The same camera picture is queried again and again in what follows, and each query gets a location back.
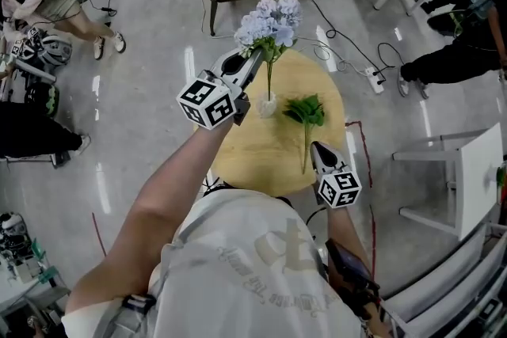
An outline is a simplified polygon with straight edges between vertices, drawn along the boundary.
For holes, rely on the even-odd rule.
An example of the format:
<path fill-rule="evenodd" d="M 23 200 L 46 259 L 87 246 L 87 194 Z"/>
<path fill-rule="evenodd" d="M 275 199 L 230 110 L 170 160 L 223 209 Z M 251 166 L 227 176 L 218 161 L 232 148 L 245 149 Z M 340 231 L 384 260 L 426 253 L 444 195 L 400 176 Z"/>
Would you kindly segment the black and green bag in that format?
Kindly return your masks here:
<path fill-rule="evenodd" d="M 48 117 L 54 117 L 59 106 L 59 90 L 45 82 L 32 83 L 25 91 L 24 102 Z"/>

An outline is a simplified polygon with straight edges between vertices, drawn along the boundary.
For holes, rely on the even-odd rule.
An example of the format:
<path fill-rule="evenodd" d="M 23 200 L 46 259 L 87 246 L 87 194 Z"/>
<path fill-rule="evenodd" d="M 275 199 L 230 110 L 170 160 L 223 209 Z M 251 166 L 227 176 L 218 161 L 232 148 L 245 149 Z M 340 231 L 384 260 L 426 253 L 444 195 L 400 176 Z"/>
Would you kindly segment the white shelving rack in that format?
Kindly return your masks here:
<path fill-rule="evenodd" d="M 445 261 L 381 302 L 393 338 L 456 338 L 507 280 L 507 226 L 481 225 Z"/>

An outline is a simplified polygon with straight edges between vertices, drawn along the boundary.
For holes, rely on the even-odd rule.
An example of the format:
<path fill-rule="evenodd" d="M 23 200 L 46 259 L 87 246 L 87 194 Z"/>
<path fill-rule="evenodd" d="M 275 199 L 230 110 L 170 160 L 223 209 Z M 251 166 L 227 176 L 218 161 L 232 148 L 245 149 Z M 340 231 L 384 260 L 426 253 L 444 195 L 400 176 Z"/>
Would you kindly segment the white ribbed vase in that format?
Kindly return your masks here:
<path fill-rule="evenodd" d="M 256 108 L 261 119 L 267 119 L 274 115 L 277 107 L 276 94 L 270 91 L 259 96 Z"/>

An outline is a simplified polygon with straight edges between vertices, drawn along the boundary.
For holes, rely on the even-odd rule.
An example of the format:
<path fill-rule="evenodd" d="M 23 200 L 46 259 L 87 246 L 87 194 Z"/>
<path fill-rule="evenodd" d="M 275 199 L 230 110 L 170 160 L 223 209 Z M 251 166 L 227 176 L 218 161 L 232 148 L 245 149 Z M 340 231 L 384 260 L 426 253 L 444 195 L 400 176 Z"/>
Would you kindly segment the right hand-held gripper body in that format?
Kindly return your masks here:
<path fill-rule="evenodd" d="M 318 196 L 333 209 L 353 205 L 361 190 L 361 182 L 354 171 L 323 174 L 318 181 Z"/>

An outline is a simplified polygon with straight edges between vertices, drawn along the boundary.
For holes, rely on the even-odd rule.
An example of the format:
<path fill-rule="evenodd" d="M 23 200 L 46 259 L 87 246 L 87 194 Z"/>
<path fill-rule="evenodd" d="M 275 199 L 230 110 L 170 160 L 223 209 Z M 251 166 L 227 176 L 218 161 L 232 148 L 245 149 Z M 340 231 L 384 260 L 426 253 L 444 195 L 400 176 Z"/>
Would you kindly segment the person's white t-shirt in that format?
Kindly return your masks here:
<path fill-rule="evenodd" d="M 63 318 L 68 338 L 366 338 L 327 283 L 297 212 L 260 192 L 227 189 L 193 205 L 152 274 L 154 305 L 121 300 Z"/>

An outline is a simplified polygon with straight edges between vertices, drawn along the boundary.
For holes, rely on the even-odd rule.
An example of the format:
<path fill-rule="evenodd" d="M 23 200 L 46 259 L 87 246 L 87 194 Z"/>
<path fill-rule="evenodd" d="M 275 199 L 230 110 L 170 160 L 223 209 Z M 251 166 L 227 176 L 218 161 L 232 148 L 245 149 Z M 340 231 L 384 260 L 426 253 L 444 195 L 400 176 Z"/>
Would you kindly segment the white square side table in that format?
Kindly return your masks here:
<path fill-rule="evenodd" d="M 463 240 L 488 215 L 498 200 L 497 170 L 503 160 L 501 125 L 422 139 L 425 150 L 413 147 L 392 154 L 395 161 L 441 161 L 446 170 L 448 201 L 454 203 L 446 223 L 402 207 L 399 214 Z"/>

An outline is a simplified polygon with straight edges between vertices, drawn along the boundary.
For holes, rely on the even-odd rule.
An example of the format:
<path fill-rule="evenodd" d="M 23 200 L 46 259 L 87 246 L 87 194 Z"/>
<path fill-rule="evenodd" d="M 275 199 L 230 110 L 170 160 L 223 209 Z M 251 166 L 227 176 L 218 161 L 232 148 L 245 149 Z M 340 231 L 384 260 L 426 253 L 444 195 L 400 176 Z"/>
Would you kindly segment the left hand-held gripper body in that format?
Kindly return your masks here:
<path fill-rule="evenodd" d="M 210 70 L 191 77 L 177 102 L 188 120 L 208 130 L 230 118 L 240 125 L 250 110 L 250 100 L 241 86 Z"/>

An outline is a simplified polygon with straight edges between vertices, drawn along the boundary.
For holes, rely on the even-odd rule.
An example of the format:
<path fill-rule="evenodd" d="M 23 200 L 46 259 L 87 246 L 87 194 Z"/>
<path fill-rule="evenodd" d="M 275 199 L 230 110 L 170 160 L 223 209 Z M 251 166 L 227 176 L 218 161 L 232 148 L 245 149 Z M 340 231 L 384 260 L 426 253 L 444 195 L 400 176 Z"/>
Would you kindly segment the small black monitor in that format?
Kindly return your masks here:
<path fill-rule="evenodd" d="M 360 258 L 343 245 L 328 239 L 326 248 L 328 261 L 338 276 L 330 279 L 331 287 L 356 316 L 362 321 L 369 321 L 372 315 L 366 306 L 373 304 L 376 309 L 379 308 L 379 285 Z"/>

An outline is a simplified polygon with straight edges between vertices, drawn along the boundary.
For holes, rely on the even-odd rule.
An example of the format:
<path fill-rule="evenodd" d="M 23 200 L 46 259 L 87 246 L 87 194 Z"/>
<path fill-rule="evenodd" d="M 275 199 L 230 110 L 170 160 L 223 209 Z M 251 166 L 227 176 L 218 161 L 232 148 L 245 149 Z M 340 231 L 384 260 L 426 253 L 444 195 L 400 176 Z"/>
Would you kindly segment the white power strip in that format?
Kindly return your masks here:
<path fill-rule="evenodd" d="M 384 91 L 383 80 L 379 77 L 377 69 L 369 66 L 364 70 L 366 78 L 375 94 L 381 94 Z"/>

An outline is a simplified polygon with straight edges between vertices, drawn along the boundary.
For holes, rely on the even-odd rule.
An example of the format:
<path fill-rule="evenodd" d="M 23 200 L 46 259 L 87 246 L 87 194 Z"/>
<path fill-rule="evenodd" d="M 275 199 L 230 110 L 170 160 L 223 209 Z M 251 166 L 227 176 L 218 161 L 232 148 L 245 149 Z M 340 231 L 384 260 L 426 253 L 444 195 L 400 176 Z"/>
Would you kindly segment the blue artificial hydrangea flower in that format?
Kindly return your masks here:
<path fill-rule="evenodd" d="M 295 32 L 302 21 L 298 0 L 260 0 L 242 17 L 234 41 L 243 57 L 260 49 L 267 66 L 267 90 L 271 89 L 274 63 L 296 43 Z"/>

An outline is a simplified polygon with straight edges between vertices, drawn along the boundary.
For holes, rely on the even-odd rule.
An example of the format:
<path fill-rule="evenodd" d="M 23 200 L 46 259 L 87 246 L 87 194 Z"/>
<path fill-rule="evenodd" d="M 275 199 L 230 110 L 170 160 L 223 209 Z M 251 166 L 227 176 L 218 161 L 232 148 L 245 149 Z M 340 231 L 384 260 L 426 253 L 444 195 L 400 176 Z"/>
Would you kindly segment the person's right forearm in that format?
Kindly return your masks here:
<path fill-rule="evenodd" d="M 342 245 L 345 249 L 357 256 L 370 272 L 372 267 L 369 264 L 368 255 L 359 239 L 348 210 L 346 208 L 328 208 L 327 218 L 329 238 L 332 239 L 334 243 Z M 332 263 L 329 263 L 329 283 L 333 289 L 342 288 L 350 293 L 352 293 L 356 287 L 354 283 L 345 281 Z M 370 316 L 366 321 L 366 325 L 372 335 L 382 338 L 391 338 L 388 327 L 380 319 L 376 304 L 369 302 L 364 306 L 364 310 L 368 312 Z"/>

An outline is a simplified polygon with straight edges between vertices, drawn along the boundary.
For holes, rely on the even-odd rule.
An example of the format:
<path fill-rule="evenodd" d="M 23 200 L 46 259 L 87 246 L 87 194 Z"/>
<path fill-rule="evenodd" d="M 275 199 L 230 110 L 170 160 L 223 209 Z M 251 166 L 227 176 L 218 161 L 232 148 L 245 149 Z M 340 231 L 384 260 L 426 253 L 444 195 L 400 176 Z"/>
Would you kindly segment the person's left forearm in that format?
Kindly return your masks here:
<path fill-rule="evenodd" d="M 212 130 L 196 130 L 149 177 L 105 259 L 72 290 L 67 313 L 147 292 L 162 248 L 188 215 L 232 125 L 226 120 Z"/>

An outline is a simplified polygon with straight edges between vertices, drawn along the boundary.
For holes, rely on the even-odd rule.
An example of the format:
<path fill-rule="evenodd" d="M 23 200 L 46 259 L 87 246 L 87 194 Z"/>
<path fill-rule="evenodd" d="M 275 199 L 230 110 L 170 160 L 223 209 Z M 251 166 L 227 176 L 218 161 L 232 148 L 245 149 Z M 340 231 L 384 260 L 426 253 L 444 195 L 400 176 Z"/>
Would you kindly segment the green artificial leafy plant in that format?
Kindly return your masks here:
<path fill-rule="evenodd" d="M 322 127 L 325 120 L 323 103 L 317 94 L 288 99 L 283 115 L 303 125 L 303 164 L 302 174 L 306 172 L 307 159 L 311 144 L 311 132 L 315 127 Z"/>

